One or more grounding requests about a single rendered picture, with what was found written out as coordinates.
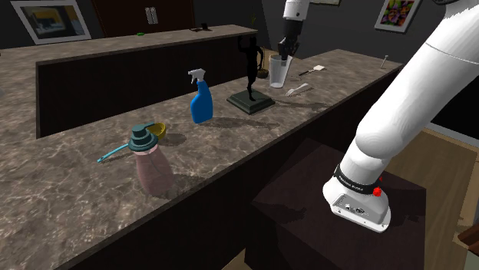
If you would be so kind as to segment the clear plastic cup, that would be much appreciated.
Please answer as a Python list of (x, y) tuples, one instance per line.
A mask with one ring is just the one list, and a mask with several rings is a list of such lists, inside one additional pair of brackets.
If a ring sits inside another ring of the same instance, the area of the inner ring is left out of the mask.
[(292, 57), (287, 56), (287, 59), (283, 60), (279, 54), (273, 54), (269, 57), (269, 84), (273, 88), (282, 88), (286, 76), (288, 74), (289, 66), (291, 64)]

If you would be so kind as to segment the white plastic fork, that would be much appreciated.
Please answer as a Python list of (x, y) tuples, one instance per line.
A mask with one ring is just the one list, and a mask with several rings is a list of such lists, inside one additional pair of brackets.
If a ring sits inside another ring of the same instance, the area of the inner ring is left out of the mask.
[(301, 84), (300, 86), (296, 87), (296, 88), (292, 88), (292, 89), (289, 89), (287, 92), (286, 92), (286, 96), (289, 97), (293, 94), (296, 94), (297, 92), (299, 92), (300, 90), (304, 89), (305, 87), (308, 87), (309, 84), (308, 83), (304, 83), (304, 84)]

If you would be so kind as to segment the black figure statue, green base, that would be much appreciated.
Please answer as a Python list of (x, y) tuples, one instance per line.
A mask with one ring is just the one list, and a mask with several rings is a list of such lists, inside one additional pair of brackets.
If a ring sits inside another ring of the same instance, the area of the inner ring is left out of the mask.
[(247, 47), (241, 45), (242, 39), (242, 36), (238, 37), (237, 47), (239, 52), (244, 53), (246, 56), (246, 89), (231, 95), (226, 100), (241, 111), (251, 115), (274, 105), (275, 101), (271, 97), (253, 89), (257, 75), (263, 67), (264, 52), (257, 45), (255, 36), (249, 38)]

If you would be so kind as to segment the blue spray bottle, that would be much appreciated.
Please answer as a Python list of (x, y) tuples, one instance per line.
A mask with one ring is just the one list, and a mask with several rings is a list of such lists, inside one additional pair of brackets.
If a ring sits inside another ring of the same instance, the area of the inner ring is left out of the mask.
[(194, 123), (202, 123), (213, 117), (213, 100), (210, 89), (203, 79), (206, 71), (202, 68), (189, 71), (192, 81), (197, 83), (198, 93), (190, 103), (190, 112)]

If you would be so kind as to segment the dark brown door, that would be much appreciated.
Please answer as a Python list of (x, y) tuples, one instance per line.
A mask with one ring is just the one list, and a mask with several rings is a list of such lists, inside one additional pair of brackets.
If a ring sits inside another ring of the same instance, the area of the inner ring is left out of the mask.
[(91, 0), (108, 38), (195, 27), (193, 0)]

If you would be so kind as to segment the pink bottle with teal cap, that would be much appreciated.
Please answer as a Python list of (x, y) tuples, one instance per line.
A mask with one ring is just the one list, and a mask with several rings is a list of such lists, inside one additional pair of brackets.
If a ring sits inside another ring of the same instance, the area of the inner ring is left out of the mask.
[(161, 196), (173, 186), (172, 169), (158, 142), (152, 143), (145, 151), (133, 146), (130, 149), (135, 155), (140, 184), (152, 196)]

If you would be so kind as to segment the dark robot stand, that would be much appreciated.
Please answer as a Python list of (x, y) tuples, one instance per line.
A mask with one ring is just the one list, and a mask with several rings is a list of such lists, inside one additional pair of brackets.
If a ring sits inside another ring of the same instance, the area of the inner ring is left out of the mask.
[(245, 262), (252, 270), (424, 270), (426, 190), (390, 173), (383, 233), (330, 210), (322, 187), (343, 154), (305, 139), (251, 202)]

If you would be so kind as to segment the white-framed colourful wall picture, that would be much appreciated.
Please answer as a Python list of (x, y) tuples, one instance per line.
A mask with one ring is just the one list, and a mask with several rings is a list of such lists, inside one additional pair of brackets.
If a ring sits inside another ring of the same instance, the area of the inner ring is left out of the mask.
[(375, 29), (405, 33), (422, 0), (385, 0)]

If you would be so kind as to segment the white-framed yellow grey wall picture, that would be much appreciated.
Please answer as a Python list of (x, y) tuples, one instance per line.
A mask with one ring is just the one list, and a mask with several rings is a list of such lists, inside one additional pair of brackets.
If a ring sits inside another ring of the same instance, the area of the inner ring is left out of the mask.
[(36, 45), (91, 39), (76, 0), (10, 3)]

